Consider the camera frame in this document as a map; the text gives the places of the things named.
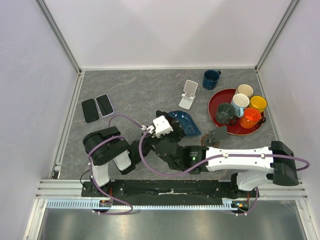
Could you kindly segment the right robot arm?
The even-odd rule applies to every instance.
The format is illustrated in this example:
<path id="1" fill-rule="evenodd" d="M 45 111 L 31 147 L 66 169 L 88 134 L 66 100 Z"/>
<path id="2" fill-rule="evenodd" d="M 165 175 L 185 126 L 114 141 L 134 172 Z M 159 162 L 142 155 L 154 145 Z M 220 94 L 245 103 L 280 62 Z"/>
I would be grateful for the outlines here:
<path id="1" fill-rule="evenodd" d="M 164 116 L 153 120 L 154 136 L 160 141 L 156 155 L 166 162 L 178 176 L 218 170 L 238 170 L 232 176 L 229 191 L 235 197 L 266 184 L 292 187 L 299 184 L 296 159 L 281 141 L 254 149 L 221 149 L 199 145 L 180 146 L 170 139 L 182 132 L 178 122 L 170 123 Z"/>

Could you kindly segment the purple case phone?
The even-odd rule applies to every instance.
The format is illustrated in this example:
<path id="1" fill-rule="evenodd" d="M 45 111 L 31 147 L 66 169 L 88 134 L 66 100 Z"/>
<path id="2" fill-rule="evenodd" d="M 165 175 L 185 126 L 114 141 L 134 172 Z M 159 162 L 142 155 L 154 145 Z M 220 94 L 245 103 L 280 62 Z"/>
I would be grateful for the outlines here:
<path id="1" fill-rule="evenodd" d="M 102 117 L 108 117 L 115 113 L 115 109 L 111 103 L 111 100 L 107 94 L 102 94 L 95 98 L 98 105 L 100 114 Z"/>

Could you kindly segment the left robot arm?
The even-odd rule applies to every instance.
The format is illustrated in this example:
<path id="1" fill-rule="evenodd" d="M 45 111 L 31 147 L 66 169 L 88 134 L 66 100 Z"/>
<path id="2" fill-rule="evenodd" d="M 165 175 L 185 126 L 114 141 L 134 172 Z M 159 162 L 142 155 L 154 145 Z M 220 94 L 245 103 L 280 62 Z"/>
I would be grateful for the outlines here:
<path id="1" fill-rule="evenodd" d="M 106 196 L 110 191 L 109 162 L 113 162 L 120 173 L 126 175 L 142 161 L 139 141 L 128 143 L 115 126 L 86 135 L 82 143 L 85 152 L 90 155 L 90 169 L 95 179 L 92 191 L 99 197 Z"/>

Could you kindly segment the black phone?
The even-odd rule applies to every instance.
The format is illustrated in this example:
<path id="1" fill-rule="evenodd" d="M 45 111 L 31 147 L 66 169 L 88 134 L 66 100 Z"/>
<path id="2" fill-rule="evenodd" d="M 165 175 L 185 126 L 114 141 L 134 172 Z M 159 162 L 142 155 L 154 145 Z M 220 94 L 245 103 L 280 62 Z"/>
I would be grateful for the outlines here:
<path id="1" fill-rule="evenodd" d="M 91 123 L 99 119 L 98 110 L 93 98 L 83 101 L 81 106 L 86 123 Z"/>

